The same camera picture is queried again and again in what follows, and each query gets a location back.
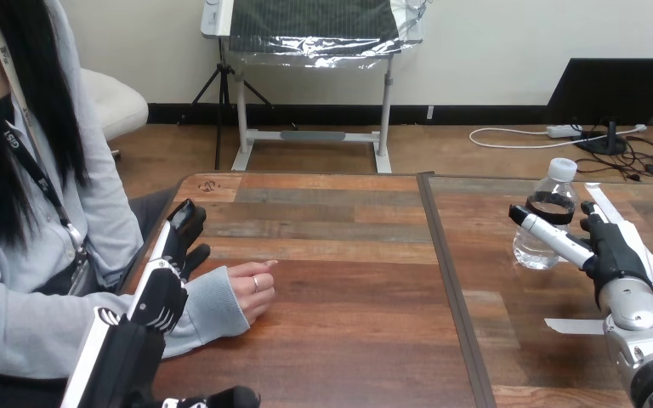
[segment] easel stand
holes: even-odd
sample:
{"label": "easel stand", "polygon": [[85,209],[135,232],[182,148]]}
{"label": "easel stand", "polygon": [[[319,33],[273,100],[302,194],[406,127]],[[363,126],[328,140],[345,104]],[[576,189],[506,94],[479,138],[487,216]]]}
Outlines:
{"label": "easel stand", "polygon": [[382,127],[379,132],[372,133],[344,133],[344,132],[310,132],[310,131],[284,131],[284,132],[259,132],[247,127],[247,102],[244,87],[256,93],[244,80],[242,72],[236,74],[237,96],[236,110],[239,116],[239,152],[236,154],[231,170],[246,171],[249,157],[252,154],[254,143],[257,140],[280,141],[328,141],[328,142],[356,142],[371,143],[374,146],[374,159],[377,163],[378,173],[392,173],[387,151],[387,136],[389,135],[389,111],[391,109],[391,88],[394,83],[392,77],[392,57],[389,56],[387,73],[384,76],[384,97],[382,102]]}
{"label": "easel stand", "polygon": [[[226,63],[226,59],[224,58],[224,46],[221,42],[221,39],[219,39],[219,58],[221,59],[221,62],[219,62],[216,65],[216,70],[212,74],[212,76],[209,78],[207,81],[207,84],[204,85],[204,88],[199,92],[199,94],[196,96],[193,102],[191,102],[191,105],[189,105],[189,108],[187,108],[187,111],[184,112],[184,114],[181,116],[181,120],[179,120],[176,124],[177,125],[183,125],[186,124],[186,118],[187,115],[192,113],[194,111],[194,108],[196,107],[196,104],[199,102],[199,99],[202,98],[204,93],[209,89],[209,87],[212,85],[212,82],[216,79],[217,75],[220,75],[219,78],[219,105],[217,107],[217,117],[216,117],[216,157],[214,159],[214,169],[219,170],[219,157],[221,153],[221,122],[222,122],[222,110],[228,110],[231,109],[231,103],[229,100],[229,82],[228,82],[228,77],[229,74],[235,75],[236,72],[234,71],[234,68],[231,67],[231,65]],[[267,107],[272,108],[273,106],[271,103],[266,100],[266,98],[259,92],[257,91],[249,82],[244,81],[243,78],[239,82],[240,86],[240,94],[243,97],[243,87],[246,86],[249,88],[250,91],[252,91],[259,99],[264,102]]]}

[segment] water bottle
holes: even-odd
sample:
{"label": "water bottle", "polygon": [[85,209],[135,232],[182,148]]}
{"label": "water bottle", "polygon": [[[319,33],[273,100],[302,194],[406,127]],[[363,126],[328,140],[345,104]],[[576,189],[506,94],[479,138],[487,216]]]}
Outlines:
{"label": "water bottle", "polygon": [[[567,231],[579,202],[571,184],[575,174],[575,162],[553,159],[547,177],[537,183],[526,207],[555,227]],[[530,269],[549,269],[559,262],[559,255],[552,248],[521,227],[514,237],[514,256]]]}

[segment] robotic hand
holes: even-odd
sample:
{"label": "robotic hand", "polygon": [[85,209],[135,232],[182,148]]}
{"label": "robotic hand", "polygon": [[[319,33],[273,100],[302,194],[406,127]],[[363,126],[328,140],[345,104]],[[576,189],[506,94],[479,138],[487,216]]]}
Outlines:
{"label": "robotic hand", "polygon": [[165,348],[164,335],[184,312],[191,272],[209,256],[202,244],[187,254],[203,231],[206,210],[184,201],[164,223],[133,301],[124,315],[94,309],[76,370],[61,408],[258,408],[249,388],[210,397],[154,401],[151,384]]}
{"label": "robotic hand", "polygon": [[611,361],[635,407],[653,408],[653,281],[644,244],[634,225],[612,224],[601,209],[584,202],[581,241],[529,212],[511,206],[509,217],[587,273],[605,317]]}

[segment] white chair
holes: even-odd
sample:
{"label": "white chair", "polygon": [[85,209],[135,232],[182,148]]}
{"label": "white chair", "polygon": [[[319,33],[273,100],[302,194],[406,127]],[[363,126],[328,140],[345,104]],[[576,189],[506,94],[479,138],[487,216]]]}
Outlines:
{"label": "white chair", "polygon": [[[111,76],[83,68],[81,71],[107,141],[146,124],[149,106],[141,94]],[[111,154],[116,158],[121,155],[119,150],[114,150]]]}

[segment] white bottle cap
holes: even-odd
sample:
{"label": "white bottle cap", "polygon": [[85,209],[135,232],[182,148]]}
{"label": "white bottle cap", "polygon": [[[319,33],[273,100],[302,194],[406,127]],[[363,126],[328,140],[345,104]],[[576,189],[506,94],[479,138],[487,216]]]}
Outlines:
{"label": "white bottle cap", "polygon": [[570,159],[557,157],[549,163],[547,175],[554,181],[560,183],[570,183],[576,175],[576,163]]}

